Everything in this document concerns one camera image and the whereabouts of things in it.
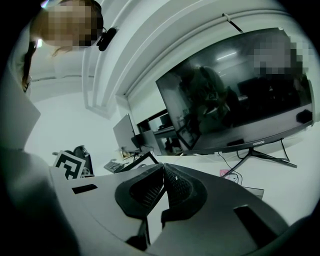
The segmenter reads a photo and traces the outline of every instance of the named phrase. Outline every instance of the desk surface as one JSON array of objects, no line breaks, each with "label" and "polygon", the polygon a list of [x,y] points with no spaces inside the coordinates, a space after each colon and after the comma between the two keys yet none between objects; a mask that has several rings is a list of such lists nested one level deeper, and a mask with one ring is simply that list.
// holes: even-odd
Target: desk surface
[{"label": "desk surface", "polygon": [[[251,157],[237,169],[237,172],[243,176],[242,186],[264,189],[262,200],[291,225],[311,214],[320,198],[320,124],[316,123],[308,130],[284,139],[283,144],[291,162],[296,164],[297,168]],[[285,157],[280,142],[255,149],[274,157]],[[243,157],[247,151],[240,151],[240,156]],[[223,156],[231,167],[239,162],[234,152],[225,153]],[[188,167],[215,176],[220,175],[220,170],[229,169],[217,154],[155,156],[155,158],[161,163]],[[96,176],[110,174],[112,173],[103,166],[95,171]]]}]

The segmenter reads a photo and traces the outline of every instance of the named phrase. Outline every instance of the black slot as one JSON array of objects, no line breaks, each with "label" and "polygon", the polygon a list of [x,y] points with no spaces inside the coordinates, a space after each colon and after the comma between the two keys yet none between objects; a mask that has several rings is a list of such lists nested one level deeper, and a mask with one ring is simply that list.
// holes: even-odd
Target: black slot
[{"label": "black slot", "polygon": [[78,187],[73,187],[72,190],[75,194],[80,194],[83,192],[87,192],[90,190],[95,190],[98,187],[96,185],[90,184],[90,185],[85,185],[85,186],[78,186]]},{"label": "black slot", "polygon": [[247,205],[233,209],[259,248],[275,240],[277,235]]}]

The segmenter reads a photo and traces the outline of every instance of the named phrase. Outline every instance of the monitor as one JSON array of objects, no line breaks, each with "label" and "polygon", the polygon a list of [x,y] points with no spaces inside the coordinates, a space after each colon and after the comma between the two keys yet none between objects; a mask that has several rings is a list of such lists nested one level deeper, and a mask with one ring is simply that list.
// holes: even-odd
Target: monitor
[{"label": "monitor", "polygon": [[120,150],[129,153],[140,152],[129,114],[118,122],[113,128],[113,132]]},{"label": "monitor", "polygon": [[153,130],[145,131],[141,134],[138,134],[137,141],[141,146],[141,151],[152,152],[155,156],[161,156],[162,152],[157,142],[157,138]]},{"label": "monitor", "polygon": [[217,42],[156,83],[186,154],[252,148],[313,123],[302,56],[282,28]]}]

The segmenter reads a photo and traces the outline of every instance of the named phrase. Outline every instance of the monitor base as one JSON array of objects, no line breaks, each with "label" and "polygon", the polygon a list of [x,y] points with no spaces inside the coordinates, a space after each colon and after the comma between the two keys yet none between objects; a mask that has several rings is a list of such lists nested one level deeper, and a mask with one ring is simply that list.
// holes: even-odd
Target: monitor base
[{"label": "monitor base", "polygon": [[276,158],[274,156],[271,156],[271,155],[256,151],[256,150],[254,150],[253,147],[250,147],[248,154],[239,163],[237,163],[235,167],[233,167],[231,170],[226,172],[222,177],[231,174],[233,171],[235,171],[237,168],[239,168],[245,161],[247,161],[250,157],[256,157],[256,158],[260,158],[260,159],[266,159],[266,160],[274,161],[274,162],[279,163],[281,165],[289,166],[289,167],[292,167],[292,168],[297,168],[298,167],[297,165],[288,162],[284,158]]}]

